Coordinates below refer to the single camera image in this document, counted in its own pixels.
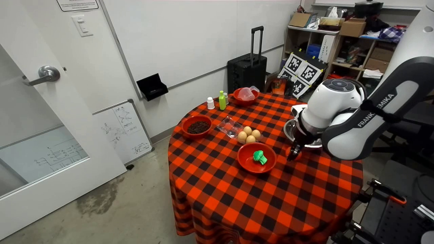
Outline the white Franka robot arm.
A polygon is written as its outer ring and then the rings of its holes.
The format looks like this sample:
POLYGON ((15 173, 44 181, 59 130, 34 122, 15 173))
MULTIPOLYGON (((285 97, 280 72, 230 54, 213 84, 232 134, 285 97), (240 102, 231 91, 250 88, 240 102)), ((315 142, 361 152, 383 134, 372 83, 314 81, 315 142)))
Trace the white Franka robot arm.
POLYGON ((333 157, 358 160, 369 154, 375 139, 396 123, 434 85, 434 3, 418 12, 396 46, 377 84, 362 96, 356 84, 327 78, 307 104, 293 106, 296 125, 289 158, 315 141, 333 157))

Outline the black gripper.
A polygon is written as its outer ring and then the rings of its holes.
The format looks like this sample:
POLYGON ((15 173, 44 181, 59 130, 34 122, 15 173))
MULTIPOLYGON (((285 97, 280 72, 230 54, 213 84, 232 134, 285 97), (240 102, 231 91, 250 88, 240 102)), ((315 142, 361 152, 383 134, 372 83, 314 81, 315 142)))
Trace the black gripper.
POLYGON ((318 139, 316 135, 312 135, 311 133, 304 133, 296 119, 291 119, 289 131, 293 135, 293 145, 289 153, 291 160, 295 160, 307 144, 312 144, 318 139))

